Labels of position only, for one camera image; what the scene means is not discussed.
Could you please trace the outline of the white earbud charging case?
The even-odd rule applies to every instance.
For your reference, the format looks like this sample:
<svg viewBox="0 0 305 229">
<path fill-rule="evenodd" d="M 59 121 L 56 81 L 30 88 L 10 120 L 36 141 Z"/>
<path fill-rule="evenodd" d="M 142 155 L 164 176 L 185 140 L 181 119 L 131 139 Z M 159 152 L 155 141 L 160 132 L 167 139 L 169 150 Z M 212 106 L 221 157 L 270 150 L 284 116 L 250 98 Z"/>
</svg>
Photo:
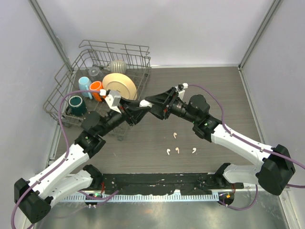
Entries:
<svg viewBox="0 0 305 229">
<path fill-rule="evenodd" d="M 146 100 L 141 100 L 140 104 L 139 104 L 139 107 L 150 107 L 151 108 L 152 106 L 153 106 L 153 104 Z"/>
</svg>

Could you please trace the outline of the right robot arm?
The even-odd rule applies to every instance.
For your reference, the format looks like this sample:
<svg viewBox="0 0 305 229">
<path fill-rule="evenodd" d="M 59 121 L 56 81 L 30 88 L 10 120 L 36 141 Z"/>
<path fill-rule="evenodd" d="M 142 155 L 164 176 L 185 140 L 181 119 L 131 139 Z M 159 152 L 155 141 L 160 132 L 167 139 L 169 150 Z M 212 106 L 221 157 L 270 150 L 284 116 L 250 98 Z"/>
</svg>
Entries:
<svg viewBox="0 0 305 229">
<path fill-rule="evenodd" d="M 223 164 L 219 168 L 220 174 L 215 176 L 218 187 L 250 183 L 279 196 L 295 173 L 288 149 L 282 145 L 265 145 L 235 132 L 223 120 L 210 115 L 210 106 L 201 94 L 193 95 L 188 103 L 183 102 L 187 87 L 184 83 L 165 93 L 148 96 L 140 106 L 149 107 L 161 120 L 173 114 L 193 123 L 193 131 L 199 138 L 226 147 L 252 163 L 250 166 Z"/>
</svg>

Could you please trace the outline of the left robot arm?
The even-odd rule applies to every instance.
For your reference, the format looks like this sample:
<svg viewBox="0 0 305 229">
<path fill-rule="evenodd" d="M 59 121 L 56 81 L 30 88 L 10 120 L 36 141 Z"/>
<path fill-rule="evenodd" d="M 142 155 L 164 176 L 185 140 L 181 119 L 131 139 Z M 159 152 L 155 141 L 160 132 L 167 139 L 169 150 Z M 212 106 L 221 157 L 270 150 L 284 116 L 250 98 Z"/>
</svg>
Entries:
<svg viewBox="0 0 305 229">
<path fill-rule="evenodd" d="M 71 178 L 66 176 L 79 165 L 87 162 L 105 145 L 103 136 L 121 123 L 135 125 L 150 111 L 152 103 L 120 99 L 114 103 L 106 97 L 110 108 L 106 116 L 96 111 L 88 112 L 81 127 L 83 131 L 66 152 L 46 169 L 14 184 L 15 209 L 20 209 L 31 224 L 41 221 L 56 203 L 66 196 L 89 188 L 97 190 L 102 183 L 102 174 L 94 166 L 85 166 Z"/>
</svg>

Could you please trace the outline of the beige plate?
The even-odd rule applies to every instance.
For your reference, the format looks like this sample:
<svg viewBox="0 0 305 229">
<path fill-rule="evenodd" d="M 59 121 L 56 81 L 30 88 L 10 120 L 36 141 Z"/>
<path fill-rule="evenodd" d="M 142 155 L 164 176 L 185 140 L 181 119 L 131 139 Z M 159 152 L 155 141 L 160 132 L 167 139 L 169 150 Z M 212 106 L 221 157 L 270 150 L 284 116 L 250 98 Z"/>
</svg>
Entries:
<svg viewBox="0 0 305 229">
<path fill-rule="evenodd" d="M 122 73 L 110 73 L 106 75 L 102 80 L 102 85 L 105 90 L 118 91 L 124 99 L 137 99 L 137 88 L 134 82 Z"/>
</svg>

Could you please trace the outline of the orange mug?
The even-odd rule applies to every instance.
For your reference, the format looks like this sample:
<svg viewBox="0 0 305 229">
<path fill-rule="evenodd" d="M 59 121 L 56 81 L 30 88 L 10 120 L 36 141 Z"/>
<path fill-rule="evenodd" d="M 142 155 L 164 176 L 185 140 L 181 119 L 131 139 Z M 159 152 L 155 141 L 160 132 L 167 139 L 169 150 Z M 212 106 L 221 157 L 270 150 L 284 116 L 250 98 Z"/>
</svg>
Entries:
<svg viewBox="0 0 305 229">
<path fill-rule="evenodd" d="M 103 89 L 102 81 L 95 81 L 91 83 L 90 90 L 91 91 L 100 91 Z M 100 93 L 91 93 L 95 101 L 102 102 L 102 98 L 100 97 Z"/>
</svg>

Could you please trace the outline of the striped ceramic cup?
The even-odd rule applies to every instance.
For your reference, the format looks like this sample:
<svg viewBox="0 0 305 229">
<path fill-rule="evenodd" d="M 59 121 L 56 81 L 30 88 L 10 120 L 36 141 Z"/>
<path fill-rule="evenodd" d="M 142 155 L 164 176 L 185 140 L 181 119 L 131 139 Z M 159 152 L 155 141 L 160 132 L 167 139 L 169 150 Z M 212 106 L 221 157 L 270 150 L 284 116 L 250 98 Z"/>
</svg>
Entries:
<svg viewBox="0 0 305 229">
<path fill-rule="evenodd" d="M 106 69 L 111 73 L 125 74 L 127 71 L 127 64 L 124 61 L 115 60 L 107 64 Z"/>
</svg>

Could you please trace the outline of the clear glass cup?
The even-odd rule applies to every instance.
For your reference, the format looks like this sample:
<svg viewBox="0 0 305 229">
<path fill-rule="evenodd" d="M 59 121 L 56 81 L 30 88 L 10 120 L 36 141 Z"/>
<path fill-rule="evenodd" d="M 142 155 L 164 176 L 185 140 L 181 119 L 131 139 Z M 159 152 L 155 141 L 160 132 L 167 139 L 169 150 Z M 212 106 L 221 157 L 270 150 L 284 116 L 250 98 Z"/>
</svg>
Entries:
<svg viewBox="0 0 305 229">
<path fill-rule="evenodd" d="M 93 67 L 88 69 L 88 73 L 89 73 L 90 76 L 96 77 L 96 76 L 99 75 L 100 69 L 99 69 L 99 67 L 93 66 Z"/>
</svg>

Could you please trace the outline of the light blue mug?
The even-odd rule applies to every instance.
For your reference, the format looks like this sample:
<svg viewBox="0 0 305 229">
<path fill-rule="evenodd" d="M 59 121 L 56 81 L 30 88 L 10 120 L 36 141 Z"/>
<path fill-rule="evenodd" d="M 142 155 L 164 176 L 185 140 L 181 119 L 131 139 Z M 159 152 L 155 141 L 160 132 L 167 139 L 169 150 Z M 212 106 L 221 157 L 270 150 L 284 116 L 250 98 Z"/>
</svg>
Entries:
<svg viewBox="0 0 305 229">
<path fill-rule="evenodd" d="M 88 91 L 90 89 L 91 83 L 92 82 L 88 77 L 83 76 L 78 80 L 79 89 L 82 91 Z M 93 98 L 92 94 L 90 92 L 82 92 L 81 94 L 83 95 L 83 97 L 86 97 L 89 99 Z"/>
</svg>

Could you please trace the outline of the dark green mug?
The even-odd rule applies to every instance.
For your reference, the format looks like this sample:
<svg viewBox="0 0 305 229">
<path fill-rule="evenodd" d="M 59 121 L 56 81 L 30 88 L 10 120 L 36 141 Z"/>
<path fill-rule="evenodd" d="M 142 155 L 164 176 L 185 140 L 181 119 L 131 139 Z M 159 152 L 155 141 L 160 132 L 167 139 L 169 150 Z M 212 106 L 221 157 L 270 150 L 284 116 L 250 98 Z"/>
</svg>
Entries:
<svg viewBox="0 0 305 229">
<path fill-rule="evenodd" d="M 78 95 L 72 96 L 68 101 L 68 105 L 72 115 L 82 116 L 87 112 L 84 100 Z"/>
</svg>

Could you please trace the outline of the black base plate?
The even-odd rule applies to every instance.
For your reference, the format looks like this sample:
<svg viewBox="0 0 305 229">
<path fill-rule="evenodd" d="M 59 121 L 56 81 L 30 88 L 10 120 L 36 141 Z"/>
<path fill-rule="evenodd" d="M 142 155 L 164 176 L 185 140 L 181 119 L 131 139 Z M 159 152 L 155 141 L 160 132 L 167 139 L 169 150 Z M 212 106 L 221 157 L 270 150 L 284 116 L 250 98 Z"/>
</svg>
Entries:
<svg viewBox="0 0 305 229">
<path fill-rule="evenodd" d="M 120 195 L 172 195 L 179 190 L 182 195 L 211 194 L 212 190 L 243 189 L 243 183 L 231 184 L 220 175 L 208 173 L 138 173 L 103 174 L 102 180 L 86 191 L 102 190 L 111 194 L 118 190 Z"/>
</svg>

